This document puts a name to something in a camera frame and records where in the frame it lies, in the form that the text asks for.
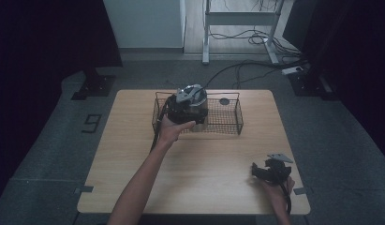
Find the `wooden table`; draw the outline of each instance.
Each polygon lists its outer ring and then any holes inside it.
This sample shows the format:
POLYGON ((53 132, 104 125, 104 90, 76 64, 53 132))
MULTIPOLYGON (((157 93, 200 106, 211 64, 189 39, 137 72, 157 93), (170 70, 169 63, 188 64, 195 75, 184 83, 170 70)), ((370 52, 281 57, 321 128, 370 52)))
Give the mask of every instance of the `wooden table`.
MULTIPOLYGON (((174 93, 174 90, 160 90, 174 93)), ((149 154, 154 138, 152 114, 156 90, 121 90, 101 137, 85 182, 82 213, 110 213, 120 193, 149 154)), ((239 92, 244 126, 240 136, 182 134, 166 155, 144 213, 271 214, 273 211, 251 164, 264 167, 268 154, 282 153, 294 162, 274 97, 267 90, 239 92)), ((296 163, 289 164, 294 188, 303 183, 296 163)), ((294 215, 310 211, 305 194, 291 194, 294 215)))

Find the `power strip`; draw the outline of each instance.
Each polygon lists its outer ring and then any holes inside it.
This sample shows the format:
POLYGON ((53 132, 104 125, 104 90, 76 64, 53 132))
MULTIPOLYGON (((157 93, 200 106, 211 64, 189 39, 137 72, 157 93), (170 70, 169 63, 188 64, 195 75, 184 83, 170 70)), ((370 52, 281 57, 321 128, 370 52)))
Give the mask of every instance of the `power strip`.
POLYGON ((304 69, 302 67, 291 67, 291 68, 285 68, 282 69, 282 75, 290 75, 290 74, 297 74, 297 73, 304 73, 304 69))

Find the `person's left arm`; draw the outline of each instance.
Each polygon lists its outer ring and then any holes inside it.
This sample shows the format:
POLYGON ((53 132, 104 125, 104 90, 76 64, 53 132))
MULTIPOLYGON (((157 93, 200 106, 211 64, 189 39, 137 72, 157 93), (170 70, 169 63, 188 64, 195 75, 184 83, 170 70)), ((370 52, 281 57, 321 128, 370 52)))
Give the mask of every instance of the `person's left arm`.
POLYGON ((167 116, 163 118, 156 146, 123 190, 113 207, 108 225, 138 224, 163 158, 172 144, 177 141, 181 131, 192 128, 194 125, 194 121, 175 125, 167 116))

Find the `white wall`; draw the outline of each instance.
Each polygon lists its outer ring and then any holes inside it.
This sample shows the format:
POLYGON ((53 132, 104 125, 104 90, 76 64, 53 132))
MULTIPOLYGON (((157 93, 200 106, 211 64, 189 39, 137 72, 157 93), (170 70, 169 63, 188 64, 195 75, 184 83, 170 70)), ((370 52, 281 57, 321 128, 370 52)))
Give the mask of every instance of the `white wall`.
POLYGON ((185 0, 104 0, 119 48, 183 48, 185 0))

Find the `black metal basket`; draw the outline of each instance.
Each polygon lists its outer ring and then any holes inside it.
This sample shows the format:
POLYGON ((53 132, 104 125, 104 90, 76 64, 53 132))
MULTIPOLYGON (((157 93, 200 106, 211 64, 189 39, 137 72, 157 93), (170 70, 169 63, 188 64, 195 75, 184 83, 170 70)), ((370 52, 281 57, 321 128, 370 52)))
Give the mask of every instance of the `black metal basket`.
MULTIPOLYGON (((156 92, 154 115, 152 118, 154 132, 156 128, 156 121, 160 114, 160 108, 165 104, 166 99, 171 95, 172 93, 156 92)), ((239 93, 207 94, 209 113, 206 119, 208 122, 207 128, 202 132, 240 135, 244 123, 239 95, 239 93)))

